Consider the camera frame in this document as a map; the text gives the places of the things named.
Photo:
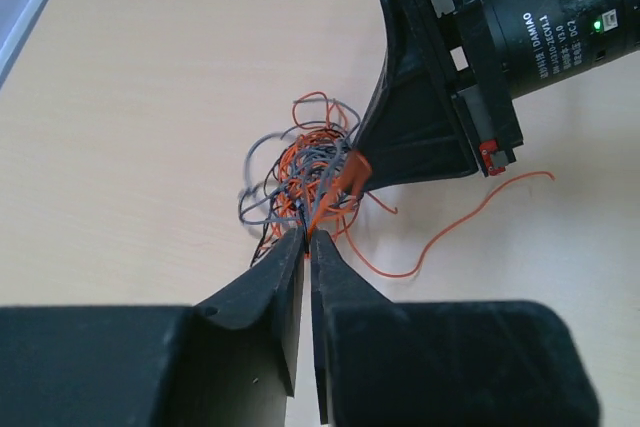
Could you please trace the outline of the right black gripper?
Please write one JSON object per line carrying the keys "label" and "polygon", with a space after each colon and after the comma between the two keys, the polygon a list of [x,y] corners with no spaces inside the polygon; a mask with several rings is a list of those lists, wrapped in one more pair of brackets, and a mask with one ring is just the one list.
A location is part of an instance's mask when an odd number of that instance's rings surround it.
{"label": "right black gripper", "polygon": [[380,0],[387,47],[354,149],[365,191],[498,175],[523,143],[483,0]]}

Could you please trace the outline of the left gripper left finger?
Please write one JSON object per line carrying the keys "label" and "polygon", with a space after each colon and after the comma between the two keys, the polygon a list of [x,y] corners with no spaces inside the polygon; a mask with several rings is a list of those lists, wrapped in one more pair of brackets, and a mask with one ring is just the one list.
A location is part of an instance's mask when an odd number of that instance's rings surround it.
{"label": "left gripper left finger", "polygon": [[1,311],[5,426],[280,426],[293,395],[305,236],[194,306]]}

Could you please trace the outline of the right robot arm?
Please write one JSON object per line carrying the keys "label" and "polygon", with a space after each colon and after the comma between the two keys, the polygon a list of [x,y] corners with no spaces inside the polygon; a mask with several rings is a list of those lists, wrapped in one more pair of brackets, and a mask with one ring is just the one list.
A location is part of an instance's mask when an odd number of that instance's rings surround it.
{"label": "right robot arm", "polygon": [[379,0],[387,47],[339,186],[496,176],[516,98],[635,52],[639,0]]}

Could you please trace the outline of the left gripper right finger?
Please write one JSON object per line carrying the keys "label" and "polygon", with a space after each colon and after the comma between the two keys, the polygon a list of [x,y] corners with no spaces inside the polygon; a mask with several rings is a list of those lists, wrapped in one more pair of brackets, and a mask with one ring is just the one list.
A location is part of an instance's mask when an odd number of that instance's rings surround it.
{"label": "left gripper right finger", "polygon": [[596,426],[570,330],[532,301],[394,302],[310,240],[314,370],[329,426]]}

